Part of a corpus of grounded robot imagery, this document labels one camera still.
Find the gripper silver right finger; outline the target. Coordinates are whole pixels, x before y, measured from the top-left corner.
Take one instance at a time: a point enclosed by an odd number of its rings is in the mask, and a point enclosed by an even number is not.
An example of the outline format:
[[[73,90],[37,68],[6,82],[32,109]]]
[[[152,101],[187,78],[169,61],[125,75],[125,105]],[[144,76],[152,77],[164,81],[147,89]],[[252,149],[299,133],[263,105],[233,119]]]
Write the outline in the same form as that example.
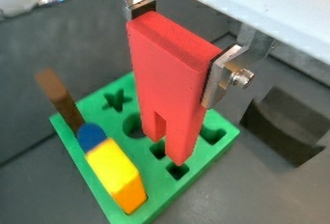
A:
[[[237,32],[237,41],[228,46],[211,61],[201,92],[201,106],[213,107],[225,95],[231,86],[244,89],[254,78],[247,67],[263,60],[272,50],[275,39],[241,24]]]

